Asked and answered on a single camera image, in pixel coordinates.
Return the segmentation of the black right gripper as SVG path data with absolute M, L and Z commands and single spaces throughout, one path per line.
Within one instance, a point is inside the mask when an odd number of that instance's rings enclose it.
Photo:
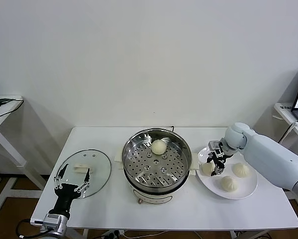
M 215 164 L 214 170 L 211 173 L 212 176 L 219 175 L 224 171 L 224 169 L 225 169 L 224 164 L 226 163 L 227 158 L 228 158 L 228 156 L 225 154 L 222 156 L 219 156 L 219 157 L 213 153 L 208 154 L 208 158 L 207 158 L 206 162 L 211 163 L 213 161 Z

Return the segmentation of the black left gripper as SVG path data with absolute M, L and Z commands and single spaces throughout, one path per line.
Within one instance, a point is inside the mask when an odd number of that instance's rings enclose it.
M 72 201 L 79 198 L 81 196 L 80 193 L 87 190 L 90 186 L 90 168 L 88 168 L 86 172 L 82 185 L 78 186 L 74 184 L 61 183 L 61 179 L 63 179 L 67 167 L 68 163 L 60 167 L 54 177 L 54 191 L 58 198 L 53 208 L 53 214 L 69 215 Z

